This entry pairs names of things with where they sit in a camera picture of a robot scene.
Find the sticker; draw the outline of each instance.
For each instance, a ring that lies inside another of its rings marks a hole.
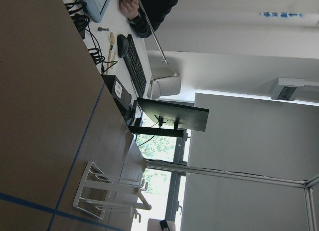
[[[122,89],[123,89],[122,86],[117,81],[115,81],[114,91],[118,95],[119,98],[121,98]]]

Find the black monitor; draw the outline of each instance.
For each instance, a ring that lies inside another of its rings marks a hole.
[[[183,137],[183,131],[178,128],[197,131],[206,129],[208,109],[142,98],[137,98],[134,107],[137,105],[151,120],[155,123],[159,122],[159,126],[163,122],[172,126],[173,129],[129,126],[132,133]]]

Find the black mouse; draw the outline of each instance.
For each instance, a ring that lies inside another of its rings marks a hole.
[[[124,35],[119,34],[117,38],[117,43],[118,43],[118,56],[119,58],[122,58],[126,55],[126,52],[128,51],[129,41]]]

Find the keyboard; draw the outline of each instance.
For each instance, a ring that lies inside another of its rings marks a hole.
[[[131,34],[128,34],[128,41],[129,48],[126,55],[124,56],[125,65],[129,70],[133,84],[139,97],[143,98],[146,87],[144,71]]]

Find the hand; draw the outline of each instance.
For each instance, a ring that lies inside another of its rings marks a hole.
[[[122,0],[120,2],[121,13],[130,20],[139,15],[139,0]]]

